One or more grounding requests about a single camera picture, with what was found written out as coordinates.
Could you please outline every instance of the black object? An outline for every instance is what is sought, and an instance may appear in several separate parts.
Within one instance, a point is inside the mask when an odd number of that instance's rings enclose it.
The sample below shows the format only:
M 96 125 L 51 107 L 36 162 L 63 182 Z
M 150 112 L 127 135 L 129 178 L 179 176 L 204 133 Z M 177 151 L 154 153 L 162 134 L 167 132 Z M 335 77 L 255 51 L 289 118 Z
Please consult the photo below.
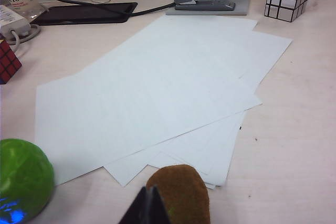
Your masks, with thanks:
M 93 3 L 82 2 L 82 1 L 77 1 L 77 0 L 57 0 L 57 1 L 68 3 L 68 4 L 85 5 L 85 6 L 92 6 L 92 5 L 94 5 Z M 172 6 L 175 6 L 175 3 L 170 3 L 170 4 L 167 4 L 167 5 L 159 6 L 159 7 L 153 8 L 153 9 L 149 9 L 149 10 L 143 10 L 141 12 L 132 13 L 132 14 L 128 14 L 128 13 L 125 13 L 125 12 L 119 11 L 119 10 L 110 10 L 110 12 L 112 12 L 112 13 L 119 13 L 119 14 L 125 14 L 125 15 L 129 15 L 129 16 L 133 16 L 134 17 L 134 16 L 144 15 L 144 14 L 147 14 L 147 13 L 156 12 L 157 10 L 163 10 L 163 9 L 166 9 L 166 8 L 169 8 L 169 7 L 172 7 Z
M 154 186 L 142 187 L 119 224 L 171 224 L 163 201 Z
M 129 19 L 136 6 L 136 2 L 55 6 L 42 13 L 31 24 L 49 26 L 123 23 Z

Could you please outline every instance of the black cable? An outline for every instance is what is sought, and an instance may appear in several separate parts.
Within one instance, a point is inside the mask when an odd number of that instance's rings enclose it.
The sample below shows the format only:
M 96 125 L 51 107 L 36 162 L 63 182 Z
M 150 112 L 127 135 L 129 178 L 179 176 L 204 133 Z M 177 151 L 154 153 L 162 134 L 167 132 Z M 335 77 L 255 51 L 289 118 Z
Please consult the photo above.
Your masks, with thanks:
M 88 3 L 88 2 L 82 2 L 82 1 L 76 1 L 76 0 L 57 0 L 63 3 L 68 3 L 68 4 L 76 4 L 76 5 L 86 5 L 86 6 L 94 6 L 97 8 L 101 8 L 104 10 L 107 10 L 109 12 L 113 12 L 113 13 L 117 13 L 117 14 L 122 14 L 122 15 L 130 15 L 129 13 L 125 13 L 125 12 L 120 12 L 117 10 L 110 10 L 104 6 L 100 6 L 100 4 L 93 4 L 93 3 Z
M 166 9 L 166 8 L 174 7 L 175 5 L 176 5 L 175 3 L 170 3 L 170 4 L 163 5 L 163 6 L 160 6 L 160 7 L 157 7 L 157 8 L 153 8 L 153 9 L 149 9 L 149 10 L 143 10 L 141 12 L 132 13 L 131 17 L 135 17 L 135 16 L 144 15 L 144 14 L 147 14 L 147 13 L 156 12 L 157 10 L 163 10 L 163 9 Z
M 147 13 L 156 12 L 157 10 L 163 10 L 163 9 L 175 6 L 175 3 L 171 3 L 171 4 L 168 4 L 168 5 L 156 7 L 156 8 L 153 8 L 153 9 L 143 10 L 143 11 L 137 12 L 137 13 L 125 13 L 125 12 L 120 12 L 120 11 L 117 11 L 117 10 L 110 10 L 110 9 L 104 7 L 104 6 L 100 6 L 100 4 L 93 4 L 93 3 L 76 1 L 76 0 L 57 0 L 57 1 L 68 3 L 68 4 L 94 6 L 94 7 L 97 7 L 97 8 L 101 8 L 101 9 L 107 10 L 108 12 L 113 12 L 113 13 L 117 13 L 117 14 L 127 15 L 127 16 L 130 16 L 130 17 L 140 16 L 140 15 L 144 15 L 144 14 L 147 14 Z

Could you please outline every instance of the stapler base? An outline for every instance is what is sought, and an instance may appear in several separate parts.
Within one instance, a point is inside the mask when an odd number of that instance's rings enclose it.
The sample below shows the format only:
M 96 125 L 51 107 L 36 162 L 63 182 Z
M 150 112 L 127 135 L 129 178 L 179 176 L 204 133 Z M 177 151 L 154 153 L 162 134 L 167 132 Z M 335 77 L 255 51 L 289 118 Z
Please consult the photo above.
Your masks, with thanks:
M 235 3 L 233 10 L 225 10 L 229 9 L 223 6 L 223 10 L 211 10 L 217 9 L 218 7 L 209 7 L 210 10 L 201 10 L 202 6 L 197 7 L 196 5 L 190 6 L 190 9 L 181 9 L 186 8 L 185 6 L 179 5 L 167 10 L 166 15 L 247 15 L 249 0 L 226 0 Z

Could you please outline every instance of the cable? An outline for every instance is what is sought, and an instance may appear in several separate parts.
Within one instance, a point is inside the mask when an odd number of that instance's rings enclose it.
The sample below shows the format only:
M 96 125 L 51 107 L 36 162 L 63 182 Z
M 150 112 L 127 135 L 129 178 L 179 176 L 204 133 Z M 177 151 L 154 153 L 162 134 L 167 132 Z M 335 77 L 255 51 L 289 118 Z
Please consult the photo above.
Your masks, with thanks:
M 160 6 L 160 7 L 157 7 L 157 8 L 153 8 L 153 9 L 149 9 L 149 10 L 143 10 L 141 12 L 132 13 L 131 17 L 135 17 L 135 16 L 144 15 L 144 14 L 147 14 L 147 13 L 156 12 L 157 10 L 163 10 L 163 9 L 166 9 L 166 8 L 173 7 L 175 5 L 176 5 L 175 3 L 170 3 L 170 4 L 163 5 L 163 6 Z
M 105 2 L 100 2 L 100 1 L 97 1 L 97 0 L 91 0 L 92 2 L 94 3 L 97 3 L 97 4 L 107 4 L 109 2 L 111 2 L 111 0 L 106 0 Z
M 104 6 L 100 6 L 100 4 L 93 4 L 93 3 L 76 1 L 76 0 L 57 0 L 57 1 L 68 3 L 68 4 L 95 6 L 97 8 L 102 8 L 102 9 L 107 10 L 109 12 L 122 14 L 122 15 L 127 15 L 127 16 L 130 16 L 130 17 L 140 16 L 140 15 L 144 15 L 144 14 L 147 14 L 147 13 L 156 12 L 157 10 L 163 10 L 163 9 L 175 6 L 175 3 L 171 3 L 171 4 L 168 4 L 168 5 L 163 5 L 163 6 L 160 6 L 160 7 L 153 8 L 153 9 L 143 10 L 143 11 L 137 12 L 137 13 L 125 13 L 125 12 L 119 12 L 117 10 L 110 10 L 110 9 L 104 7 Z
M 60 2 L 63 2 L 63 3 L 68 3 L 68 4 L 75 4 L 75 5 L 95 6 L 97 8 L 107 10 L 108 12 L 113 12 L 113 13 L 122 14 L 122 15 L 130 15 L 129 13 L 120 12 L 120 11 L 117 11 L 117 10 L 110 10 L 110 9 L 104 7 L 104 6 L 99 5 L 99 4 L 97 5 L 97 4 L 93 4 L 93 3 L 76 1 L 76 0 L 57 0 L 57 1 L 60 1 Z
M 13 52 L 16 52 L 16 50 L 19 48 L 19 46 L 20 46 L 20 38 L 19 38 L 19 36 L 18 36 L 18 34 L 14 31 L 14 30 L 12 30 L 12 31 L 10 31 L 12 34 L 13 34 L 13 36 L 15 37 L 15 47 L 14 48 L 12 48 L 12 51 Z
M 31 24 L 30 26 L 32 28 L 30 30 L 31 33 L 28 36 L 26 36 L 26 37 L 24 37 L 22 39 L 20 39 L 20 37 L 18 36 L 18 34 L 14 30 L 10 31 L 13 34 L 13 36 L 14 36 L 14 40 L 7 39 L 6 41 L 11 46 L 15 45 L 15 47 L 12 49 L 13 52 L 16 52 L 16 50 L 19 48 L 19 45 L 21 43 L 24 43 L 24 42 L 26 42 L 26 41 L 34 38 L 36 35 L 38 35 L 40 33 L 40 31 L 41 31 L 41 27 L 40 26 L 35 25 L 35 24 Z

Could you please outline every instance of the blue light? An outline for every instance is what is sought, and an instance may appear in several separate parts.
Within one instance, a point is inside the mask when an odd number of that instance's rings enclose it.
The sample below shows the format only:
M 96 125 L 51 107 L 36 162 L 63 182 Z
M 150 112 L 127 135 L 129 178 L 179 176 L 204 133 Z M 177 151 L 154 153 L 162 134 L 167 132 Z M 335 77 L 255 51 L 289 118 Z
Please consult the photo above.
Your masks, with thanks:
M 23 220 L 24 213 L 21 210 L 15 210 L 10 213 L 10 216 L 12 217 L 12 223 L 18 223 Z
M 10 203 L 6 203 L 3 204 L 2 206 L 0 206 L 0 210 L 2 210 L 2 212 L 9 212 L 9 215 L 11 216 L 11 221 L 7 221 L 5 219 L 0 218 L 0 224 L 17 224 L 20 221 L 23 220 L 25 213 L 22 212 L 20 209 L 17 210 L 12 210 L 10 207 L 12 206 L 16 206 L 17 205 L 17 201 L 13 201 Z

